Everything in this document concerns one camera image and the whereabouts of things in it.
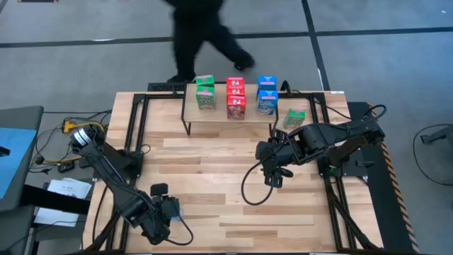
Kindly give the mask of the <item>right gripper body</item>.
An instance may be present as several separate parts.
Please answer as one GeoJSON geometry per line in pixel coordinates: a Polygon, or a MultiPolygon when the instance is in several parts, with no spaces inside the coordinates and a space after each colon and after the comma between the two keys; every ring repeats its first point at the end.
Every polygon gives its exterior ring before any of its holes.
{"type": "Polygon", "coordinates": [[[275,173],[284,166],[302,164],[301,147],[296,141],[301,133],[301,129],[290,133],[275,130],[274,136],[267,142],[257,144],[255,156],[262,165],[263,173],[275,173]]]}

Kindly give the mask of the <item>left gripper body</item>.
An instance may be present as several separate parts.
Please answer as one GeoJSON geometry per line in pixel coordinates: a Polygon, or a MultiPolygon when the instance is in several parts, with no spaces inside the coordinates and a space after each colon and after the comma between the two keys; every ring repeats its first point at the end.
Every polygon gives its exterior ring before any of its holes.
{"type": "Polygon", "coordinates": [[[180,219],[180,204],[177,197],[156,195],[152,197],[152,200],[167,227],[170,226],[171,220],[180,219]]]}

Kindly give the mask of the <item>green Apple Jacks cereal box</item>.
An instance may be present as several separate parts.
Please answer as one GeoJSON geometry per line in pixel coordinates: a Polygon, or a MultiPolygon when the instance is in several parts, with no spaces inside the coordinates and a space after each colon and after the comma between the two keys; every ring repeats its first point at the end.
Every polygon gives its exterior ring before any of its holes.
{"type": "Polygon", "coordinates": [[[215,89],[213,86],[198,86],[195,97],[200,110],[214,110],[216,108],[215,89]]]}
{"type": "Polygon", "coordinates": [[[215,80],[214,76],[212,74],[207,74],[207,75],[202,75],[202,76],[196,76],[195,77],[195,83],[198,86],[208,86],[208,87],[213,87],[215,85],[215,80]]]}
{"type": "Polygon", "coordinates": [[[302,109],[290,108],[283,122],[285,129],[299,128],[304,122],[306,112],[302,109]]]}

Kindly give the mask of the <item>wooden shelf with black legs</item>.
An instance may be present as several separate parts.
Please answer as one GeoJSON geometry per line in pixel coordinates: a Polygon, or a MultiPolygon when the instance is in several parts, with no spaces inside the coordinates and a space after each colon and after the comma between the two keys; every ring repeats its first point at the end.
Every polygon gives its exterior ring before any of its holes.
{"type": "Polygon", "coordinates": [[[278,108],[273,115],[263,115],[256,112],[256,84],[246,84],[246,111],[243,120],[227,118],[227,85],[215,84],[216,108],[214,110],[200,110],[196,101],[196,84],[187,84],[181,120],[185,125],[188,135],[190,135],[193,123],[260,123],[268,124],[269,133],[275,129],[279,120],[278,108]]]}

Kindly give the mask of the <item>person's black shoe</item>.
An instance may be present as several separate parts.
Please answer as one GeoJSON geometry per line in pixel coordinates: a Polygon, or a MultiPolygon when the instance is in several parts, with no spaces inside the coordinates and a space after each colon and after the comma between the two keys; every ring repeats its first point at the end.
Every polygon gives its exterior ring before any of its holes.
{"type": "Polygon", "coordinates": [[[253,68],[256,62],[254,58],[245,52],[240,58],[234,62],[234,68],[240,72],[245,71],[246,69],[253,68]]]}
{"type": "Polygon", "coordinates": [[[195,76],[175,75],[167,80],[168,83],[193,83],[195,76]]]}

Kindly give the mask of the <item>white paper sheet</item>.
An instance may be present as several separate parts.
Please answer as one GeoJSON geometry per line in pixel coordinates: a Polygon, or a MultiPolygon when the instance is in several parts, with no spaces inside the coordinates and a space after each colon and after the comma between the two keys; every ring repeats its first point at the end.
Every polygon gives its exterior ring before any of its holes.
{"type": "Polygon", "coordinates": [[[78,181],[72,178],[63,178],[62,180],[51,180],[47,190],[66,196],[84,199],[87,197],[91,187],[92,185],[87,182],[78,181]]]}
{"type": "Polygon", "coordinates": [[[34,223],[41,225],[57,225],[74,227],[78,222],[79,215],[71,212],[63,212],[47,208],[39,208],[34,223]]]}

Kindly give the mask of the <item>black bar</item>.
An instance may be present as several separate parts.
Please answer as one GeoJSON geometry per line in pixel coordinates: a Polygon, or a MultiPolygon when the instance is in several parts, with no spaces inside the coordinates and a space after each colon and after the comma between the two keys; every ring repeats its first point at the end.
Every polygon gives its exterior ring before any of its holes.
{"type": "Polygon", "coordinates": [[[89,200],[75,198],[29,185],[24,185],[23,187],[21,204],[81,215],[87,215],[90,207],[89,200]]]}

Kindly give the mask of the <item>black vented plate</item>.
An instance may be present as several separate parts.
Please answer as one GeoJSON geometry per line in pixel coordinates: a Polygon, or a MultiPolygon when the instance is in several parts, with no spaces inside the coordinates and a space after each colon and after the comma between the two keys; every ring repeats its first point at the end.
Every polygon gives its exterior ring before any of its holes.
{"type": "Polygon", "coordinates": [[[156,83],[148,83],[147,91],[184,91],[186,87],[186,83],[180,82],[156,82],[156,83]]]}

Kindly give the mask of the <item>person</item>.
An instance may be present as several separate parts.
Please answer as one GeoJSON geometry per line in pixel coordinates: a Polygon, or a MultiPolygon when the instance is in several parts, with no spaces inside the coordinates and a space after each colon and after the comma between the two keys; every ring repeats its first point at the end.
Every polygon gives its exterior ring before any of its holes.
{"type": "Polygon", "coordinates": [[[173,8],[173,52],[179,75],[195,76],[195,58],[204,42],[209,42],[229,61],[245,51],[219,12],[224,0],[163,0],[173,8]]]}

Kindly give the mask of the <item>blue pad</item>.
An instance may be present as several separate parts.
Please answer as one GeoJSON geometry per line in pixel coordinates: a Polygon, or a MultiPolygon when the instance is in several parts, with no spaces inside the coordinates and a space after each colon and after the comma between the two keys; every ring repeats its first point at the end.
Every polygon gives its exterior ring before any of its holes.
{"type": "Polygon", "coordinates": [[[0,127],[0,147],[10,150],[0,157],[0,199],[2,199],[15,176],[36,130],[0,127]]]}

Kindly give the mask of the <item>grey stand foot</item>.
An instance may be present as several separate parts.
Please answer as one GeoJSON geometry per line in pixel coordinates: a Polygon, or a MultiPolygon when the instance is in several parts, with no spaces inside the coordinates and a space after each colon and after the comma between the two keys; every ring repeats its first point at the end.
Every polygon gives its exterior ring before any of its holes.
{"type": "Polygon", "coordinates": [[[438,140],[447,140],[453,147],[453,125],[447,125],[445,128],[442,128],[431,135],[421,135],[420,138],[423,144],[430,144],[438,140]]]}

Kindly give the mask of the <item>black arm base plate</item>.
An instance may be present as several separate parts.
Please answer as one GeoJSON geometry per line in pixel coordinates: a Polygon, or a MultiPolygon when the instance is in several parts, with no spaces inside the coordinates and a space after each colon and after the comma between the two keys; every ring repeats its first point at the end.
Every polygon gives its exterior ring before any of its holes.
{"type": "Polygon", "coordinates": [[[143,153],[124,149],[105,148],[104,155],[124,179],[138,178],[142,174],[143,153]]]}
{"type": "Polygon", "coordinates": [[[319,175],[327,174],[332,177],[358,176],[367,175],[367,169],[374,165],[373,161],[365,161],[362,151],[359,149],[349,156],[349,160],[340,166],[331,166],[327,158],[321,158],[317,161],[319,175]]]}

